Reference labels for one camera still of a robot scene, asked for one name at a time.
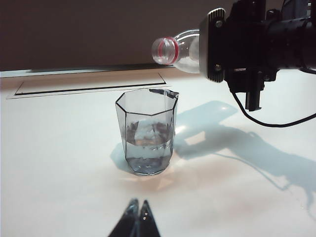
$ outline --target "white table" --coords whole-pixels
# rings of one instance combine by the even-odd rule
[[[1,79],[1,236],[104,237],[138,198],[163,237],[315,237],[316,120],[261,127],[225,82],[152,71],[180,97],[170,166],[150,177],[123,157],[114,106],[123,91],[6,99],[23,77]],[[315,88],[315,76],[282,71],[252,115],[313,114]]]

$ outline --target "water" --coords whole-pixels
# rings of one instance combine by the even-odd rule
[[[138,121],[126,127],[126,160],[135,172],[155,174],[167,168],[172,155],[169,124]]]

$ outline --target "plastic bottle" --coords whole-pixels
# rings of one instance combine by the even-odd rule
[[[173,65],[187,73],[199,73],[199,30],[189,30],[176,37],[165,37],[154,41],[152,56],[158,64]]]

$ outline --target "gray wall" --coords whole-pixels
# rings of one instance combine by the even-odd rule
[[[152,63],[151,44],[233,0],[1,0],[0,70]],[[267,1],[280,8],[282,0]]]

